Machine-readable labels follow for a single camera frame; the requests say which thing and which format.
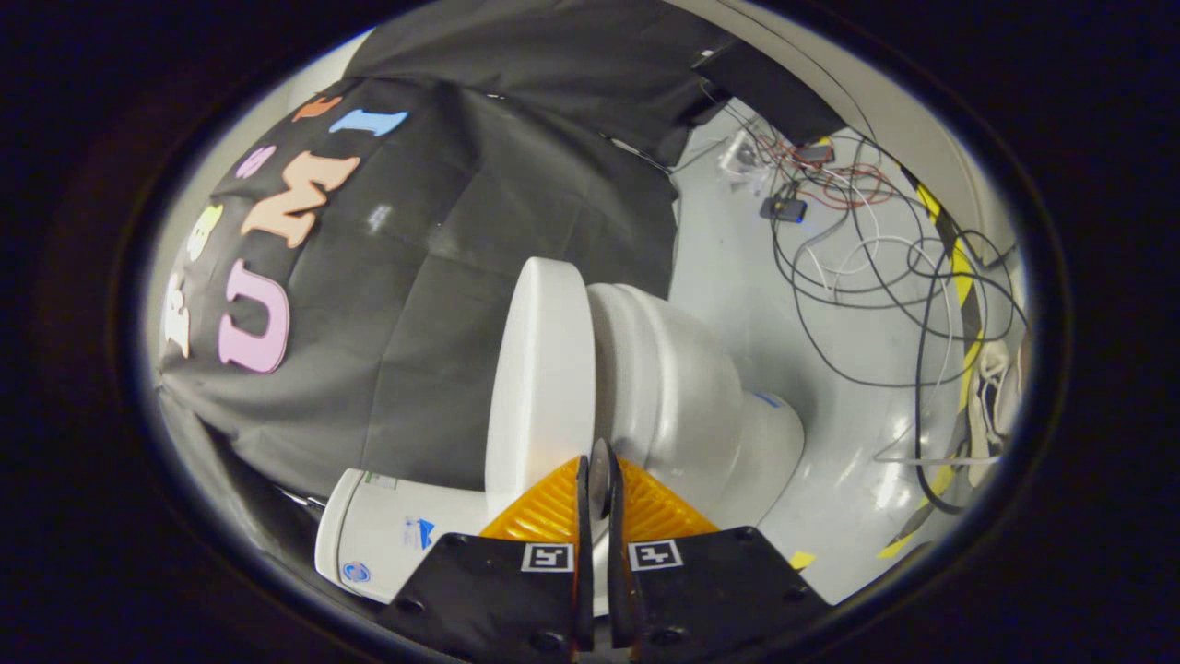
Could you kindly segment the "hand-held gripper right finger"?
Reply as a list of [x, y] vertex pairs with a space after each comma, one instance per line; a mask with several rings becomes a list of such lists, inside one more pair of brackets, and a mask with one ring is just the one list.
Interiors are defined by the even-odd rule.
[[759, 659], [830, 614], [754, 526], [714, 526], [620, 456], [608, 487], [608, 622], [632, 663]]

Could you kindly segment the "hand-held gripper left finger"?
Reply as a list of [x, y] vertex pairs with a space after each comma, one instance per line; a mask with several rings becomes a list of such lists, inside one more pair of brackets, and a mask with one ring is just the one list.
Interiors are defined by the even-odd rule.
[[570, 459], [478, 534], [447, 533], [378, 623], [459, 660], [578, 660], [594, 651], [586, 456]]

